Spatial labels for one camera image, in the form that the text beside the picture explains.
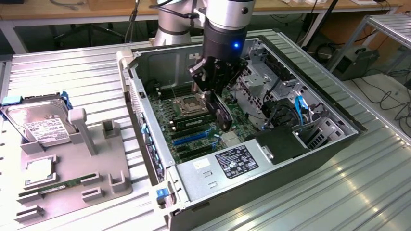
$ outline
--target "motherboard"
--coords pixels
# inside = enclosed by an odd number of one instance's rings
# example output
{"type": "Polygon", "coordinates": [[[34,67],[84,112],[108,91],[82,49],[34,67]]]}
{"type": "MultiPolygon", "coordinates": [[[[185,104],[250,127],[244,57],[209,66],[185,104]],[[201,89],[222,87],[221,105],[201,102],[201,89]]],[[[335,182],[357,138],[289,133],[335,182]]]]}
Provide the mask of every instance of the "motherboard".
{"type": "Polygon", "coordinates": [[[222,101],[233,118],[230,129],[222,132],[208,113],[200,94],[192,94],[190,84],[157,89],[149,102],[162,135],[177,163],[244,142],[256,127],[237,105],[232,91],[225,89],[222,101]]]}

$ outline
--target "robotic arm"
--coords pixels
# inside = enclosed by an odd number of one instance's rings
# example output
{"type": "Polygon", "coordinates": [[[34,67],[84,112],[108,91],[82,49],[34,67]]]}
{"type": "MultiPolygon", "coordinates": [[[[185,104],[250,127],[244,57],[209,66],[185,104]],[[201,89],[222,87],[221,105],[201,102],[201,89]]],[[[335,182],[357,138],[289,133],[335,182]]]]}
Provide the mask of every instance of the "robotic arm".
{"type": "MultiPolygon", "coordinates": [[[[184,6],[192,6],[193,1],[196,0],[188,0],[184,6]]],[[[220,96],[222,89],[236,82],[246,67],[246,61],[240,55],[254,0],[208,0],[204,4],[205,8],[192,7],[192,12],[197,13],[200,24],[204,26],[204,41],[201,58],[188,70],[193,79],[193,90],[200,88],[204,92],[208,111],[214,115],[220,129],[226,131],[232,124],[232,116],[220,96]]],[[[158,30],[162,37],[164,32],[169,32],[162,28],[164,24],[160,16],[158,30]]]]}

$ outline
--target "wooden desk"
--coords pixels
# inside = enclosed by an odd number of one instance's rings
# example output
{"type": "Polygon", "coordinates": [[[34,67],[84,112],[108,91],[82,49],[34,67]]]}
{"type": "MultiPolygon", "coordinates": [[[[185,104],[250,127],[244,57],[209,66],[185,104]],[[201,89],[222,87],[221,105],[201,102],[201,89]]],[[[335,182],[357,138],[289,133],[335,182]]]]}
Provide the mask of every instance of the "wooden desk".
{"type": "MultiPolygon", "coordinates": [[[[148,6],[154,0],[141,0],[138,6],[137,21],[156,20],[157,10],[149,9],[148,6]]],[[[319,13],[312,24],[311,30],[305,37],[303,45],[309,40],[312,33],[324,17],[327,8],[332,0],[327,3],[317,4],[313,13],[319,13]]],[[[391,11],[393,13],[400,3],[399,0],[388,0],[391,4],[391,11]]],[[[106,23],[106,22],[126,22],[132,9],[112,9],[92,11],[88,5],[77,6],[78,10],[70,10],[66,7],[53,5],[49,0],[25,0],[24,4],[0,5],[0,29],[5,38],[13,48],[14,53],[26,53],[24,44],[14,32],[17,26],[44,26],[44,25],[65,25],[65,24],[84,24],[84,23],[106,23]]],[[[307,3],[288,4],[280,0],[256,0],[253,15],[269,14],[293,14],[309,13],[313,5],[307,3]]],[[[359,6],[349,0],[340,0],[332,12],[352,12],[352,11],[375,11],[380,10],[380,5],[359,6]]]]}

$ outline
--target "hard drive label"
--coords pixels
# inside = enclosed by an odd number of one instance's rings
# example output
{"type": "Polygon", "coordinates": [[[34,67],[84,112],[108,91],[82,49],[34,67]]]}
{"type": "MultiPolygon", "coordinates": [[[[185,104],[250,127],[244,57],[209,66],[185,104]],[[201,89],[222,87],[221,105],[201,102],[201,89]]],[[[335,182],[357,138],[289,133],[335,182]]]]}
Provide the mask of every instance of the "hard drive label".
{"type": "Polygon", "coordinates": [[[60,118],[26,123],[24,127],[41,144],[68,138],[60,118]]]}
{"type": "Polygon", "coordinates": [[[256,169],[257,163],[245,145],[214,155],[226,178],[232,179],[256,169]]]}

